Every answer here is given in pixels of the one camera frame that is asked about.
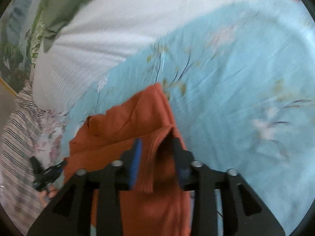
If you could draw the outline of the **person left hand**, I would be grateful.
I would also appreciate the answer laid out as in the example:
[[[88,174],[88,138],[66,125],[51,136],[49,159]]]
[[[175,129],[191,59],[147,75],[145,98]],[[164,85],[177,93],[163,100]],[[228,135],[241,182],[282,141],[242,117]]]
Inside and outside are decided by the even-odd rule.
[[[43,208],[45,208],[51,199],[53,199],[56,194],[59,192],[59,189],[54,185],[49,185],[45,190],[38,192],[38,197],[41,201]]]

